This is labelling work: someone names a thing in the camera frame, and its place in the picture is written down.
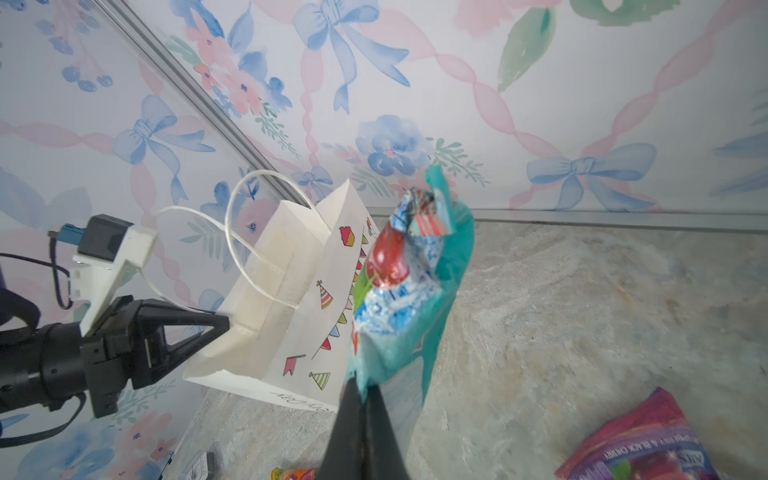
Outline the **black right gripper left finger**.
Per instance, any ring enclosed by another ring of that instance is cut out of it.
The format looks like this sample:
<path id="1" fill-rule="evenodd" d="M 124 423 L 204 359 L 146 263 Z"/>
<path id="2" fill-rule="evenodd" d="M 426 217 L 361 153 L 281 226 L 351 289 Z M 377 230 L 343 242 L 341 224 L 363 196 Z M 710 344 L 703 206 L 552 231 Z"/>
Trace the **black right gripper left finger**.
<path id="1" fill-rule="evenodd" d="M 352 377 L 343 389 L 325 455 L 315 474 L 317 480 L 363 478 L 363 413 L 362 397 Z"/>

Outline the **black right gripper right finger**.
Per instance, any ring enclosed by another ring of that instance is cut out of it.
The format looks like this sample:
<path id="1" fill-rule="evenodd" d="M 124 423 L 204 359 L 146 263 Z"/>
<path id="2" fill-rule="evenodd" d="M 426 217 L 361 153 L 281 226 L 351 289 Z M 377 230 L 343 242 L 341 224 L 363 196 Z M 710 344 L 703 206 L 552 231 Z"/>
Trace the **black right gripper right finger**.
<path id="1" fill-rule="evenodd" d="M 361 442 L 363 480 L 410 479 L 378 385 L 368 388 L 362 405 Z"/>

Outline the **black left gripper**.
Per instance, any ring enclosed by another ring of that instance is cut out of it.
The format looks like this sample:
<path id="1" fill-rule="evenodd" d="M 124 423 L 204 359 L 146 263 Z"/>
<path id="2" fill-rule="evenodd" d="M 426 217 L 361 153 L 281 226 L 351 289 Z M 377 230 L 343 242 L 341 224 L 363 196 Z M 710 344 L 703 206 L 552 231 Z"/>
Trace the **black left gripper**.
<path id="1" fill-rule="evenodd" d="M 82 339 L 82 360 L 95 418 L 118 411 L 123 389 L 156 384 L 227 333 L 227 316 L 184 310 L 159 300 L 115 299 Z"/>

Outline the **white paper gift bag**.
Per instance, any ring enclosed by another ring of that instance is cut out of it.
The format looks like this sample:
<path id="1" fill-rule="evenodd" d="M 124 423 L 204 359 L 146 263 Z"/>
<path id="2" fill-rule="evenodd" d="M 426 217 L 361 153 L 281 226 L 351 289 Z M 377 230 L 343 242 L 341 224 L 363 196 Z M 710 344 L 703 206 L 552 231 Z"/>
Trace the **white paper gift bag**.
<path id="1" fill-rule="evenodd" d="M 185 361 L 183 378 L 270 404 L 332 412 L 346 381 L 353 291 L 378 228 L 349 182 L 313 203 L 302 184 L 275 173 L 302 200 L 279 203 L 243 260 L 237 248 L 248 243 L 235 223 L 237 195 L 266 174 L 245 174 L 214 225 L 240 272 L 217 310 L 230 327 Z"/>

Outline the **teal Fox's candy bag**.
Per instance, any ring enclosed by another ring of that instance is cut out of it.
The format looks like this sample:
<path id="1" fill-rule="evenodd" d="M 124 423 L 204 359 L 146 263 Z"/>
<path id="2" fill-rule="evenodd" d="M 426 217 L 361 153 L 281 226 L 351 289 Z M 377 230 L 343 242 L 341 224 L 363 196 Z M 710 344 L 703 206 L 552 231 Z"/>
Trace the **teal Fox's candy bag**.
<path id="1" fill-rule="evenodd" d="M 393 425 L 420 415 L 448 315 L 474 247 L 474 218 L 441 168 L 403 195 L 379 232 L 353 293 L 347 376 L 379 387 Z"/>

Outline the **purple pink Fox's candy bag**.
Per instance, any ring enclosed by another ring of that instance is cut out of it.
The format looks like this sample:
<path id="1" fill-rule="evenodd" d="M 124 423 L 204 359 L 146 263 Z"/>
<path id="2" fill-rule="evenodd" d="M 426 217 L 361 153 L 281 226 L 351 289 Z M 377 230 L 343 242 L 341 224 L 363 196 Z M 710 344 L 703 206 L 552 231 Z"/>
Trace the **purple pink Fox's candy bag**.
<path id="1" fill-rule="evenodd" d="M 556 470 L 558 479 L 718 479 L 674 396 L 663 388 L 604 424 Z"/>

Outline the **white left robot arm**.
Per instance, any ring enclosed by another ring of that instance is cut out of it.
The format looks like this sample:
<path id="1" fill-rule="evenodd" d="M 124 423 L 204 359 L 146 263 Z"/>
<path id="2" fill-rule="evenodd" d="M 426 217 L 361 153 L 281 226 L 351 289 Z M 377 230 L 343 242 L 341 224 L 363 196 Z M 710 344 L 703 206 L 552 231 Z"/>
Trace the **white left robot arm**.
<path id="1" fill-rule="evenodd" d="M 230 328 L 227 317 L 164 301 L 116 298 L 83 334 L 75 323 L 44 327 L 31 301 L 1 291 L 1 321 L 23 327 L 1 333 L 1 410 L 39 404 L 50 411 L 75 398 L 102 418 L 118 411 L 126 386 L 159 382 Z"/>

